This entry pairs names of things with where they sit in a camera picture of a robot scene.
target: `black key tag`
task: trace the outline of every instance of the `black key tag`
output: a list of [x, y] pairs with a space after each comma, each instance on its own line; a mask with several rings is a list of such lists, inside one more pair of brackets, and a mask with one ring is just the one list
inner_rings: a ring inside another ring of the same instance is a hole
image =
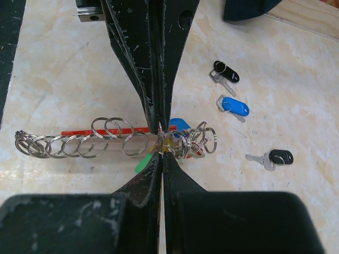
[[237, 83], [240, 81], [238, 73], [229, 68], [224, 62], [215, 61], [213, 64], [213, 69], [216, 73], [224, 76], [233, 83]]
[[293, 155], [287, 150], [272, 150], [270, 152], [270, 159], [278, 165], [290, 165], [293, 163]]

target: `beige table surface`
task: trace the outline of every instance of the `beige table surface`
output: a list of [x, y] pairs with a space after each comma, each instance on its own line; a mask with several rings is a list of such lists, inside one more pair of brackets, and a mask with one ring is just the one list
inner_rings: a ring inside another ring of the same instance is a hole
[[[182, 162], [210, 191], [287, 191], [306, 204], [328, 253], [339, 253], [338, 41], [267, 16], [224, 23], [222, 0], [202, 0], [174, 85], [171, 117], [207, 121], [216, 153]], [[240, 75], [233, 88], [251, 114], [221, 114], [229, 96], [208, 77], [223, 60]], [[36, 159], [19, 153], [14, 133], [88, 129], [100, 116], [146, 126], [141, 103], [114, 55], [103, 22], [81, 23], [74, 1], [27, 0], [0, 131], [0, 204], [19, 193], [111, 193], [135, 175], [140, 158], [117, 145], [85, 159]], [[290, 166], [266, 171], [247, 161], [288, 149]], [[164, 228], [161, 229], [162, 253]]]

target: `wooden edge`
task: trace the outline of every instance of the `wooden edge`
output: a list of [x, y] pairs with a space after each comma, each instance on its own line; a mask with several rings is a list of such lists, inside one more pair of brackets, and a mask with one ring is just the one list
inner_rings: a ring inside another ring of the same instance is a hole
[[319, 0], [283, 0], [267, 15], [322, 36], [339, 40], [339, 9]]

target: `marble-patterned tabletop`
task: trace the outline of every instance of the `marble-patterned tabletop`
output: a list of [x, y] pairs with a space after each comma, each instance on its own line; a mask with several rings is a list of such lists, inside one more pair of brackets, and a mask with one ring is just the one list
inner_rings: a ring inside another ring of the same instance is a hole
[[[339, 252], [339, 44], [268, 16], [224, 23], [222, 0], [201, 0], [174, 84], [172, 115], [207, 121], [218, 149], [182, 169], [210, 191], [286, 191], [305, 203], [328, 253]], [[216, 107], [215, 60], [240, 75], [232, 85], [246, 123]], [[96, 159], [36, 159], [14, 133], [88, 129], [97, 117], [146, 126], [140, 99], [112, 51], [103, 22], [81, 23], [75, 1], [27, 0], [0, 131], [0, 204], [19, 193], [111, 193], [141, 160], [119, 145]], [[267, 171], [248, 161], [287, 149], [294, 163]], [[164, 228], [160, 246], [164, 250]]]

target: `round hole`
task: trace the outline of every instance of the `round hole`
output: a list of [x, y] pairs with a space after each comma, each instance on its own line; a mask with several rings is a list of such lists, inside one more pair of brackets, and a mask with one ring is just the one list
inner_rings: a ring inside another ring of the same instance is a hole
[[178, 19], [178, 24], [181, 29], [189, 29], [193, 21], [193, 13], [191, 11], [183, 11]]
[[90, 20], [92, 20], [92, 21], [96, 21], [96, 20], [98, 20], [98, 19], [99, 19], [98, 16], [91, 16], [91, 17], [90, 17]]

